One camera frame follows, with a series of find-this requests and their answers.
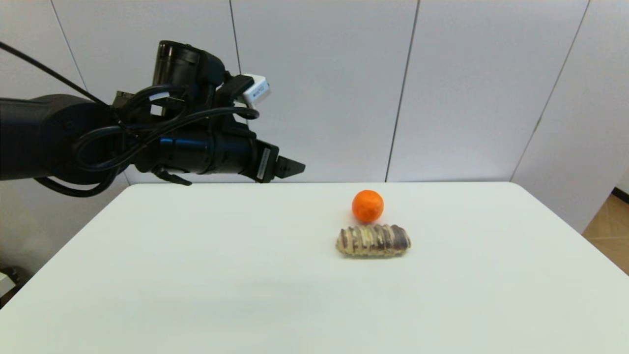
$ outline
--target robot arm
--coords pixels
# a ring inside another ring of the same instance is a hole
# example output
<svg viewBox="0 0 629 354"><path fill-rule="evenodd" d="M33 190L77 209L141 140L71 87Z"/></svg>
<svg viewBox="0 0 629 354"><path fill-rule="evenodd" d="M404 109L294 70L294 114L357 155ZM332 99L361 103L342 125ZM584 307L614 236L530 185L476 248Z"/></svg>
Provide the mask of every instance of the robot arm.
<svg viewBox="0 0 629 354"><path fill-rule="evenodd" d="M0 49L60 77L1 42ZM191 183L174 173L237 173L268 183L305 169L234 119L259 116L253 104L268 95L266 80L232 76L219 58L190 45L161 41L153 86L119 91L111 106L61 78L92 101L67 94L0 98L0 180L35 178L60 193L89 197L130 164L182 185ZM51 176L97 187L76 190Z"/></svg>

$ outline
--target floor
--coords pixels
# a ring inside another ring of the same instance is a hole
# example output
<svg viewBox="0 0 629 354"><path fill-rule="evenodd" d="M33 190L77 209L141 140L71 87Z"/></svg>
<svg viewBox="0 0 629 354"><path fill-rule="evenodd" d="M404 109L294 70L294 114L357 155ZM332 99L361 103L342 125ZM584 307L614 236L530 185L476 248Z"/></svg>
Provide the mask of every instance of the floor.
<svg viewBox="0 0 629 354"><path fill-rule="evenodd" d="M629 204L610 195L583 237L629 275Z"/></svg>

